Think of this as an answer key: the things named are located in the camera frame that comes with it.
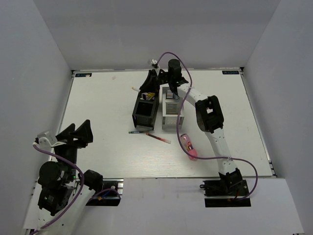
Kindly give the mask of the white marker yellow cap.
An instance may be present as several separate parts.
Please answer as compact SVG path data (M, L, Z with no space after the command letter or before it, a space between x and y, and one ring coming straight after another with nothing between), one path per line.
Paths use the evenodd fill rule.
M141 98L142 98L143 100L152 100L152 99L149 99L147 96L146 96L146 97L142 97L142 96L141 96Z
M152 99L155 96L155 93L147 93L147 97L149 99Z
M135 88L135 87L132 87L132 90L134 90L134 91L136 91L136 92L140 92L140 89L138 89L138 88Z

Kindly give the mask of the black pen holder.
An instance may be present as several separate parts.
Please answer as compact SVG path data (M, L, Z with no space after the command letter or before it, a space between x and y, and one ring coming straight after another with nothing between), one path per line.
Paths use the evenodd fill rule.
M154 97L150 100L143 99L142 95L138 94L132 113L134 127L154 130L158 106L159 92L155 93Z

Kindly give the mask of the red pen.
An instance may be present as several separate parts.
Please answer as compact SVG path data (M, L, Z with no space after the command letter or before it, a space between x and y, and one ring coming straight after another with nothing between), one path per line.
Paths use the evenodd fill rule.
M171 144L171 141L170 140L167 140L167 139L164 139L164 138L161 138L161 137L158 137L158 136L155 136L151 133L146 133L147 136L151 137L151 138L154 138L156 140L159 140L159 141L162 141L162 142L165 142L167 144Z

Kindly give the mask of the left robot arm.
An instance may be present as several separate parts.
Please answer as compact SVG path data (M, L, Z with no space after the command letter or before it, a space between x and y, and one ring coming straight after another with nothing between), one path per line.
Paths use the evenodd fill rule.
M33 142L35 150L56 158L40 167L39 216L34 235L69 235L74 231L84 206L103 191L103 176L83 172L77 166L77 151L93 142L90 120L79 127L69 125L58 135L41 132Z

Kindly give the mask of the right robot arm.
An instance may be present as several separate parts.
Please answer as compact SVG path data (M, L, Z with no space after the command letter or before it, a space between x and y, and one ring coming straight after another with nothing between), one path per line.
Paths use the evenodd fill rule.
M170 90L183 102L194 106L199 129L205 133L218 162L218 173L221 190L226 195L233 195L239 188L243 178L237 165L231 158L224 136L224 116L218 98L205 96L193 88L193 81L187 81L182 75L181 63L178 59L168 62L168 70L164 71L157 60L150 60L151 70L144 83L139 88L141 93L155 93L163 84L168 84Z

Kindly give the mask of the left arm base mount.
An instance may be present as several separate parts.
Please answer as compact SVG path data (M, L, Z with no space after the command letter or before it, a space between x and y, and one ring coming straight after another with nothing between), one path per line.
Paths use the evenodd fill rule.
M103 179L102 187L96 195L87 202L86 206L117 207L123 193L124 179Z

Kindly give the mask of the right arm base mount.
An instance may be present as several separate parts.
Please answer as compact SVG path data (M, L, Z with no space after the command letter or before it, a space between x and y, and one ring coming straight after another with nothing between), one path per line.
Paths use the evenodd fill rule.
M243 208L251 207L250 198L244 198L248 193L246 180L227 191L220 180L206 180L200 185L204 192L206 208Z

